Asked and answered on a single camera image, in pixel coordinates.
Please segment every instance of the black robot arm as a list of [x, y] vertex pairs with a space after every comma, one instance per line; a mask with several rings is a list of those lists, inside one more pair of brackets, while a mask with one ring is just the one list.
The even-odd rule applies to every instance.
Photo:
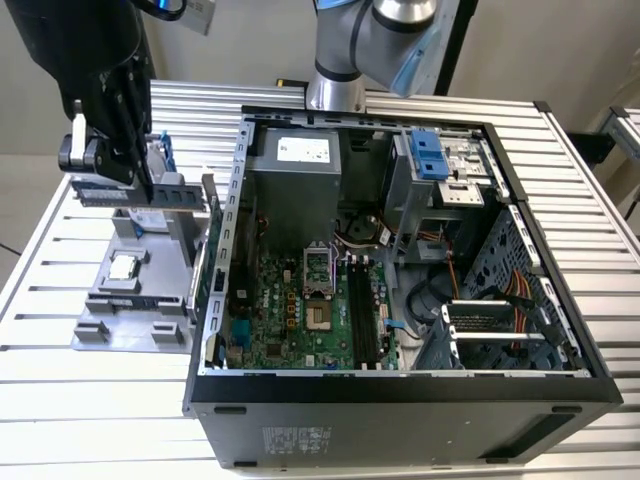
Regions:
[[[154, 16], [160, 9], [149, 0], [5, 1], [31, 58], [58, 82], [74, 122], [60, 168], [140, 184], [149, 197], [151, 70], [134, 5]], [[185, 5], [160, 18], [177, 20]]]

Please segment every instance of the ram slot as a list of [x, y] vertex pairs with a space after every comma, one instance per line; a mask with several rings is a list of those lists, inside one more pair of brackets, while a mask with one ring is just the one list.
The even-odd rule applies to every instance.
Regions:
[[349, 312], [353, 335], [353, 356], [356, 369], [367, 365], [375, 368], [377, 362], [376, 325], [371, 302], [371, 284], [368, 266], [356, 263], [349, 265]]

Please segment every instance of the white wall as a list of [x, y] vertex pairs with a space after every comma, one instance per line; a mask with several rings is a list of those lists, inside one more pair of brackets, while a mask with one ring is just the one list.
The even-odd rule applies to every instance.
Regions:
[[56, 82], [31, 60], [0, 1], [0, 153], [57, 155], [68, 129]]
[[638, 0], [480, 0], [450, 95], [546, 100], [585, 128], [638, 48]]
[[[273, 85], [313, 73], [311, 0], [217, 0], [208, 37], [147, 24], [169, 79]], [[480, 0], [451, 94], [547, 100], [566, 127], [581, 128], [609, 103], [638, 48], [638, 0]], [[57, 152], [69, 125], [55, 82], [29, 58], [4, 2], [0, 62], [0, 152]]]
[[313, 74], [315, 19], [311, 0], [216, 0], [207, 37], [153, 23], [168, 78], [275, 85], [278, 78]]
[[[62, 180], [56, 155], [0, 155], [0, 242], [24, 251]], [[18, 257], [0, 249], [0, 290]]]

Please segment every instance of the aluminum workbench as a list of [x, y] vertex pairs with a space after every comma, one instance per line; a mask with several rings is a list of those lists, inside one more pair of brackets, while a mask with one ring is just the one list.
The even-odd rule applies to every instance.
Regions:
[[611, 135], [636, 165], [640, 165], [640, 110], [611, 107], [600, 131]]
[[[188, 182], [227, 191], [242, 104], [302, 108], [297, 88], [153, 84], [154, 130]], [[279, 477], [640, 478], [640, 246], [552, 114], [533, 103], [370, 93], [373, 114], [491, 122], [625, 404], [524, 467], [291, 470]], [[0, 295], [0, 478], [222, 478], [181, 414], [189, 357], [68, 348], [113, 234], [63, 180]]]

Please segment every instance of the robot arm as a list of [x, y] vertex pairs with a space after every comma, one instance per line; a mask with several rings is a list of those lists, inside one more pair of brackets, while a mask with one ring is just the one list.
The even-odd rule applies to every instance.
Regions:
[[[126, 198], [102, 189], [94, 199], [124, 203], [134, 200], [133, 191], [135, 203], [151, 204], [156, 192], [145, 139], [151, 75], [135, 7], [173, 21], [186, 1], [176, 11], [150, 0], [5, 1], [31, 57], [58, 82], [73, 121], [60, 168], [130, 187]], [[316, 75], [307, 107], [364, 111], [361, 72], [402, 96], [414, 93], [430, 63], [429, 49], [439, 43], [435, 8], [436, 0], [318, 0]], [[194, 196], [184, 189], [185, 198]]]
[[60, 168], [148, 184], [149, 60], [134, 6], [114, 0], [6, 2], [31, 58], [58, 82], [74, 122], [75, 138], [65, 137]]
[[307, 108], [364, 112], [364, 74], [407, 97], [439, 44], [436, 0], [318, 0], [316, 74]]

